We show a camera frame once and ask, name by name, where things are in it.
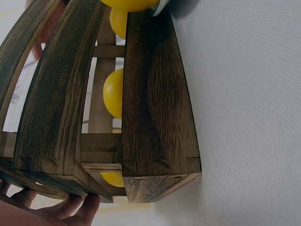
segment dark wood grain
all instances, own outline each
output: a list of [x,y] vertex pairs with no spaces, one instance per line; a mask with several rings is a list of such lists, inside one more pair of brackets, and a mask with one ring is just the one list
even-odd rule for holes
[[59,1],[33,1],[0,46],[0,138],[8,106],[27,56]]
[[129,13],[122,172],[132,202],[152,202],[200,173],[190,97],[169,10]]
[[[3,132],[0,159],[12,164],[16,133]],[[80,164],[87,172],[121,172],[121,134],[81,134]]]
[[[109,15],[111,8],[106,7],[97,36],[98,47],[116,44],[116,34],[111,29]],[[113,116],[106,109],[103,102],[103,84],[106,78],[115,70],[115,58],[98,58],[94,73],[89,113],[89,133],[112,133]]]
[[13,166],[67,194],[108,194],[80,165],[80,132],[88,72],[104,5],[72,0],[47,43],[30,85]]
[[58,192],[47,186],[36,184],[36,181],[26,176],[24,173],[14,170],[8,162],[0,159],[0,179],[7,181],[21,188],[29,188],[36,191],[38,194],[54,199],[64,199],[66,194]]
[[0,158],[13,158],[16,143],[16,133],[2,132],[0,138]]
[[94,49],[94,57],[98,58],[117,58],[124,57],[124,46],[116,46],[116,45],[103,45],[97,46]]
[[91,172],[120,172],[121,134],[82,134],[80,163]]

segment white backdrop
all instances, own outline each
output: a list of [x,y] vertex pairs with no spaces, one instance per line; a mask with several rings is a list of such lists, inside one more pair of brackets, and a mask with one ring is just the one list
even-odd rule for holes
[[154,225],[301,225],[301,1],[171,4],[203,176]]

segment yellow ball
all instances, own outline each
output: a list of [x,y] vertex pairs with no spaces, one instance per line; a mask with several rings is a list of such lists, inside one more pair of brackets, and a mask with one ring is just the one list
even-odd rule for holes
[[138,12],[150,8],[159,0],[101,0],[104,4],[126,12]]
[[121,173],[101,173],[106,182],[115,187],[124,187]]
[[111,115],[121,119],[123,69],[112,72],[103,85],[104,105]]
[[126,39],[127,12],[112,8],[110,12],[110,24],[115,34]]

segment lemon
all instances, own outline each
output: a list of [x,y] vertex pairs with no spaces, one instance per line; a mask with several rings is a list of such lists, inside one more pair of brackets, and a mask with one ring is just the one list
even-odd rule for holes
[[115,118],[121,119],[123,69],[112,72],[103,85],[103,102]]
[[110,24],[115,34],[126,39],[127,12],[112,8],[110,12]]
[[125,12],[138,12],[156,5],[159,0],[101,0],[104,4]]
[[122,173],[101,173],[106,182],[115,187],[124,187]]

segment wooden crate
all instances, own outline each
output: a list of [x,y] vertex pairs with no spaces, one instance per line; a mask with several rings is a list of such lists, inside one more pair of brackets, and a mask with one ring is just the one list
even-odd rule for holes
[[[129,13],[126,46],[116,46],[110,9],[72,0],[34,73],[17,133],[1,132],[16,82],[59,0],[35,0],[0,47],[0,178],[40,194],[126,195],[154,202],[201,172],[197,136],[169,10]],[[92,57],[98,57],[89,129],[81,133]],[[125,57],[122,132],[112,133],[103,83]],[[122,171],[125,188],[99,172]]]

